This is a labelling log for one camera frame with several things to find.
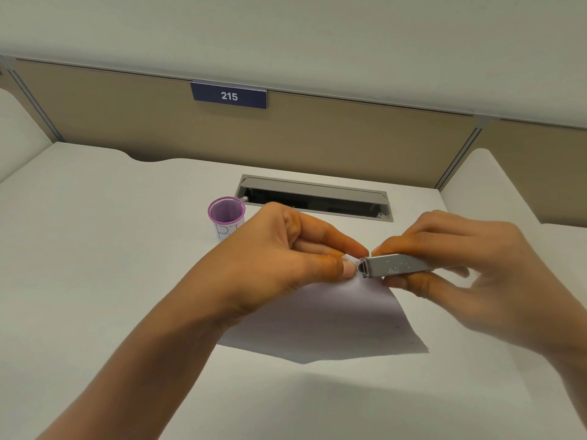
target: silver stapler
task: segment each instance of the silver stapler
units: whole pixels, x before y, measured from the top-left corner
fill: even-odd
[[[377,278],[434,270],[433,267],[422,261],[422,259],[408,255],[368,256],[360,259],[357,269],[363,274],[363,278]]]

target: beige cubicle panel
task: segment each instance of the beige cubicle panel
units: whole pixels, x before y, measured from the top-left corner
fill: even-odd
[[[587,130],[492,120],[461,162],[477,148],[491,151],[541,222],[587,227]]]
[[[147,161],[238,163],[433,188],[472,116],[269,92],[268,109],[194,101],[189,80],[12,65],[65,141]]]
[[[25,92],[18,86],[17,81],[12,77],[8,68],[4,65],[2,58],[0,58],[0,89],[8,91],[19,101],[25,111],[29,113],[37,125],[39,125],[40,129],[47,134],[47,137],[51,139],[52,142],[57,140],[55,134],[53,134],[45,120],[43,120],[39,112],[35,109],[33,103],[31,103]]]

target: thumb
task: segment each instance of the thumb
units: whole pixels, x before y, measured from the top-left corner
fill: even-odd
[[[383,280],[388,287],[399,287],[439,305],[452,316],[461,319],[471,306],[467,289],[459,288],[432,272],[389,276]]]
[[[300,253],[304,261],[301,286],[312,283],[335,283],[355,276],[357,267],[340,256]]]

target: purple pen holder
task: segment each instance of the purple pen holder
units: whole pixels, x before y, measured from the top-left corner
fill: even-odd
[[[224,196],[208,207],[208,217],[214,224],[216,237],[224,240],[245,222],[245,203],[234,196]]]

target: paper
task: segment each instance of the paper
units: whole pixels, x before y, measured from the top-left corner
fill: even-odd
[[[391,290],[360,274],[300,288],[246,317],[218,344],[301,364],[428,352]]]

